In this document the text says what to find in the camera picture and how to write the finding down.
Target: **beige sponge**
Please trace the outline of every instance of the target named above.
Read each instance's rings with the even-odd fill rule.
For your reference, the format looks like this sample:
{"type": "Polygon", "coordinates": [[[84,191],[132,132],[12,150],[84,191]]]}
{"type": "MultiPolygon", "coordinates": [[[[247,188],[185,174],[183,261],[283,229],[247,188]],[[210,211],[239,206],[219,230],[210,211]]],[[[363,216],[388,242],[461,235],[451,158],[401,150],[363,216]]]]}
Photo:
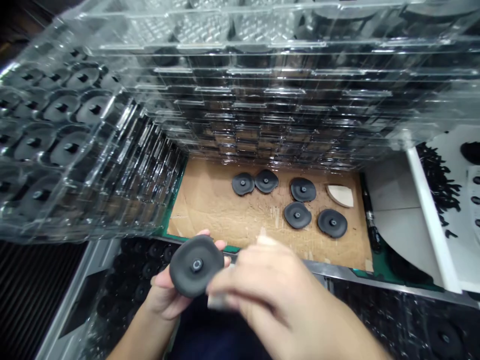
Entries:
{"type": "Polygon", "coordinates": [[[327,185],[326,191],[337,204],[346,208],[354,207],[354,194],[351,188],[342,185],[327,185]]]}

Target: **dark sleeve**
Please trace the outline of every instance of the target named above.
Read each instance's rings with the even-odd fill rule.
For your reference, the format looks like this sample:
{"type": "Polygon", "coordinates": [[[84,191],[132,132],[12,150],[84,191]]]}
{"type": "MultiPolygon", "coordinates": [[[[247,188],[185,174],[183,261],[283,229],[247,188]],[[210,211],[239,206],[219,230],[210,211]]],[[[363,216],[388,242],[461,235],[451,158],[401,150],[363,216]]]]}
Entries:
{"type": "Polygon", "coordinates": [[[262,343],[237,313],[207,308],[196,298],[183,312],[168,360],[271,360],[262,343]]]}

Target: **clear plastic tray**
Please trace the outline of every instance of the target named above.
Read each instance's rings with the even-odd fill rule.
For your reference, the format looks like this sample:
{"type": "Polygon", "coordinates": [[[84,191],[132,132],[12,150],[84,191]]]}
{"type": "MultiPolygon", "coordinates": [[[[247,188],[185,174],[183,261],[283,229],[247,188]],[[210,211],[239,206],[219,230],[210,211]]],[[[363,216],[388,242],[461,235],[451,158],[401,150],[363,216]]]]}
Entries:
{"type": "Polygon", "coordinates": [[[477,35],[479,10],[476,0],[89,0],[62,18],[94,35],[87,45],[91,54],[196,58],[231,48],[248,58],[282,47],[315,52],[325,42],[477,35]]]}

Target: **black vent grille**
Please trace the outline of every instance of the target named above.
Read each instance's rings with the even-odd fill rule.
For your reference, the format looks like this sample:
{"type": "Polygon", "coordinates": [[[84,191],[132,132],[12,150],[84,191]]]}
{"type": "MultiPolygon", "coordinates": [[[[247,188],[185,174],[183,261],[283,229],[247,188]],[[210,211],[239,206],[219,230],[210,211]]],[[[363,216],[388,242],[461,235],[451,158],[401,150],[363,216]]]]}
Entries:
{"type": "Polygon", "coordinates": [[[86,247],[0,241],[1,359],[35,357],[86,247]]]}

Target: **stacked plastic trays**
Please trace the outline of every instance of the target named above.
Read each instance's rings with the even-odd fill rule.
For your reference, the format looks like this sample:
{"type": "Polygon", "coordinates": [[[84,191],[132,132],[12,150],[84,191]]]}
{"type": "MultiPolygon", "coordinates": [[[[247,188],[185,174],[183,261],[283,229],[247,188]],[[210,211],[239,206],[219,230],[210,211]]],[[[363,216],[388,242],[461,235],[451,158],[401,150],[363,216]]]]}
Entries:
{"type": "Polygon", "coordinates": [[[2,73],[4,240],[150,234],[183,168],[181,151],[108,68],[71,44],[42,36],[2,73]]]}
{"type": "Polygon", "coordinates": [[[62,19],[195,157],[358,170],[476,120],[477,0],[88,0],[62,19]]]}

